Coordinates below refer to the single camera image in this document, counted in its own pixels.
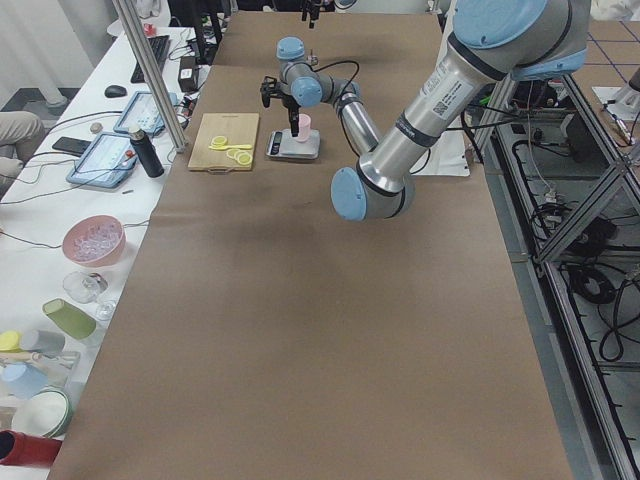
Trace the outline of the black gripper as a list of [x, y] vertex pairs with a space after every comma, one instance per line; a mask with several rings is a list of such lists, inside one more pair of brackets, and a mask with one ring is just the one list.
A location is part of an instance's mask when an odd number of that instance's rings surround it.
[[[301, 1], [301, 20], [308, 23], [310, 29], [315, 28], [315, 24], [320, 16], [320, 2], [317, 0]], [[296, 138], [300, 132], [299, 109], [300, 105], [295, 98], [285, 92], [280, 93], [281, 102], [288, 111], [291, 135]]]

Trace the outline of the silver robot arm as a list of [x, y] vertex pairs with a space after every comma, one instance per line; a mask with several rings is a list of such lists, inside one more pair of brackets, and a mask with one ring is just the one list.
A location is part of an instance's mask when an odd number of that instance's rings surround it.
[[297, 37], [278, 42], [279, 75], [263, 80], [262, 101], [282, 101], [292, 135], [301, 108], [332, 105], [359, 155], [332, 179], [334, 210], [349, 221], [392, 218], [412, 203], [411, 168], [484, 86], [555, 78], [584, 64], [590, 8], [588, 1], [457, 2], [443, 59], [385, 135], [354, 82], [314, 71]]

